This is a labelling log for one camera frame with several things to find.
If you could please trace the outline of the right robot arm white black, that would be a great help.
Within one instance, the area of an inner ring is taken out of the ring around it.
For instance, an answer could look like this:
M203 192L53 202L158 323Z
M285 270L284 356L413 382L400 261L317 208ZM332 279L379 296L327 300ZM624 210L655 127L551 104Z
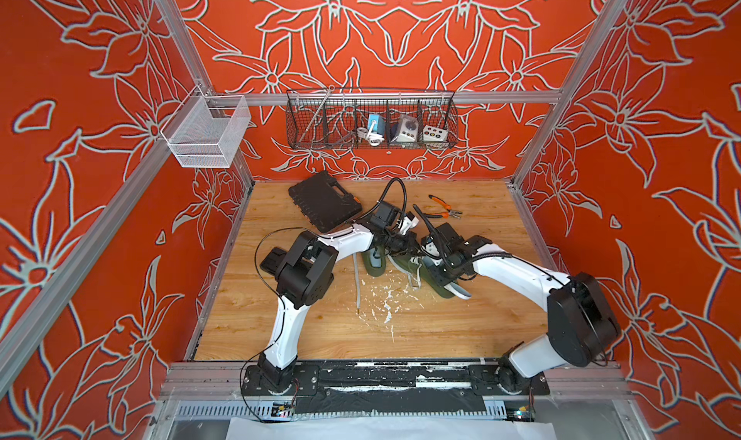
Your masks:
M497 378L509 392L542 372L590 365L621 335L600 283L588 273L569 275L537 266L480 235L464 239L448 223L430 228L423 249L431 261L430 276L441 287L462 276L478 275L546 312L546 332L509 350L498 362Z

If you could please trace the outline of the grey insole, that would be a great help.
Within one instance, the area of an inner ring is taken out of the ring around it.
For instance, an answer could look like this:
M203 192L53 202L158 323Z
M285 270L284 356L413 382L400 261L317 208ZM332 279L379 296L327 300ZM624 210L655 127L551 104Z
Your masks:
M449 299L457 297L462 300L472 298L471 293L457 283L457 278L441 262L440 264L436 264L430 258L423 258L420 275L421 279L430 285L442 298Z

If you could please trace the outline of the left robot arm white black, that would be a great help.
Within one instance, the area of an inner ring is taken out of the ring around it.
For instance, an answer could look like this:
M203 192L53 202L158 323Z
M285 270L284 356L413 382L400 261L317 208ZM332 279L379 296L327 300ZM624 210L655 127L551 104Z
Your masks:
M373 248L382 253L411 253L418 246L412 229L419 223L420 218L412 212L402 213L382 203L367 221L324 235L304 230L289 250L271 250L261 268L276 281L278 306L258 367L274 390L282 392L293 382L306 316L332 285L335 264Z

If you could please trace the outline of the green canvas shoe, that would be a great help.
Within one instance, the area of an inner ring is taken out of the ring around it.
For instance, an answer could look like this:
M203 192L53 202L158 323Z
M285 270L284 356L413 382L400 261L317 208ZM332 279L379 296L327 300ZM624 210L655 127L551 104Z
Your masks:
M362 298L362 283L360 279L360 260L363 260L364 268L366 272L372 277L380 277L385 273L386 270L386 253L381 247L371 247L369 250L362 254L353 254L351 256L353 261L353 274L354 283L356 289L356 312L360 311L361 298Z
M442 264L438 266L428 257L413 255L389 255L388 260L402 272L410 275L414 285L424 283L430 286L442 298L453 298L447 285L455 283L455 276L447 272Z

